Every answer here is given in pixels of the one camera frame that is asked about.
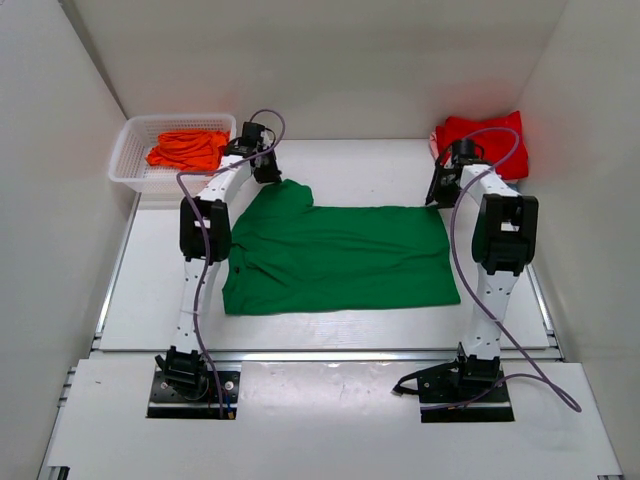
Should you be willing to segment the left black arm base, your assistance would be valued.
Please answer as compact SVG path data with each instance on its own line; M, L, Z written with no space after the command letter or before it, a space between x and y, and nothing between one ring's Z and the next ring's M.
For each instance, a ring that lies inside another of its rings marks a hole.
M151 419L235 420L241 371L210 370L197 351L174 348L155 358L146 416Z

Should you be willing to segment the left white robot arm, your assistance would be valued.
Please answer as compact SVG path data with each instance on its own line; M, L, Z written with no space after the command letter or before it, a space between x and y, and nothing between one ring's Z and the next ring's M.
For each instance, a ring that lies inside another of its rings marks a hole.
M179 210L179 249L184 259L184 283L173 342L156 357L162 382L188 401L217 394L221 381L204 345L200 320L210 305L212 286L231 249L229 207L249 179L281 180L275 146L280 137L254 119L238 137L222 147L218 168L177 175L184 193Z

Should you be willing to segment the green t shirt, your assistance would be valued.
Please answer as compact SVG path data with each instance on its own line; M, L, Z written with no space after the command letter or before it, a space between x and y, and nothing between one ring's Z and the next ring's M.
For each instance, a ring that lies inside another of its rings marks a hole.
M262 188L237 219L222 297L232 316L460 302L436 209L317 206L292 180Z

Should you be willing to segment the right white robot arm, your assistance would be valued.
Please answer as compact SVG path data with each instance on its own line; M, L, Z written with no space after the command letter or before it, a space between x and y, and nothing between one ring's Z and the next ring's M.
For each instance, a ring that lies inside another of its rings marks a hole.
M539 201L510 188L481 156L473 140L455 140L447 148L450 162L438 159L426 198L428 206L450 209L450 246L454 267L474 307L466 336L458 347L449 391L471 400L498 381L500 338L512 290L534 257ZM472 288L462 271L456 244L456 222L463 200L478 206L471 255L478 269Z

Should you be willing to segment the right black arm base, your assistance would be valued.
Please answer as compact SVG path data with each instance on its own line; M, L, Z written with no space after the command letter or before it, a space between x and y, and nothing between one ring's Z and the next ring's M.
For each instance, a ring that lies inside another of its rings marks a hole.
M500 360L461 355L401 377L396 396L416 396L423 424L506 423L515 420Z

